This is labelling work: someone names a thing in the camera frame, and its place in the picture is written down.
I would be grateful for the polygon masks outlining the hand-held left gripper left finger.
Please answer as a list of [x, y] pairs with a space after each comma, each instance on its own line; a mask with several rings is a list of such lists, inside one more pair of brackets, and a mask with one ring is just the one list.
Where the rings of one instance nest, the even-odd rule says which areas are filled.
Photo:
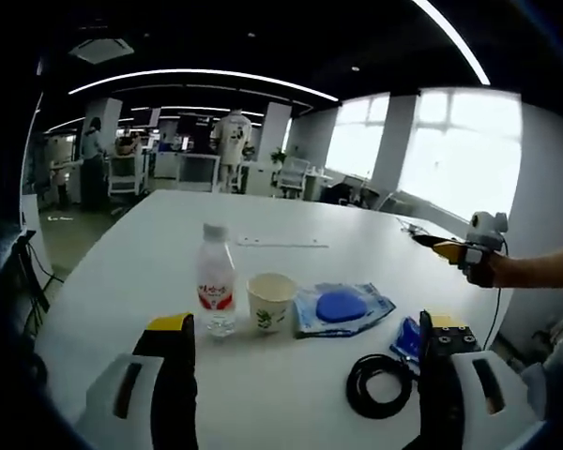
[[196, 449], [194, 318], [159, 317], [86, 391], [84, 438], [96, 449]]

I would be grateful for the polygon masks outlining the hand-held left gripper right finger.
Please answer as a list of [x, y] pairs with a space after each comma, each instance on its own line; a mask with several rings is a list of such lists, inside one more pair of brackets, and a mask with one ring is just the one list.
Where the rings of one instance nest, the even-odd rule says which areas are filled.
[[521, 377], [469, 327], [419, 315], [419, 441], [425, 449], [519, 449], [540, 429]]

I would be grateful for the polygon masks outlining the person's right hand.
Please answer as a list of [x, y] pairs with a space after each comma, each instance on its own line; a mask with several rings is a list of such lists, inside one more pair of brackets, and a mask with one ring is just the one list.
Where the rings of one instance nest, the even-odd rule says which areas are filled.
[[480, 253], [474, 262], [462, 260], [457, 267], [470, 284], [481, 288], [493, 288], [495, 276], [503, 260], [503, 256], [495, 252]]

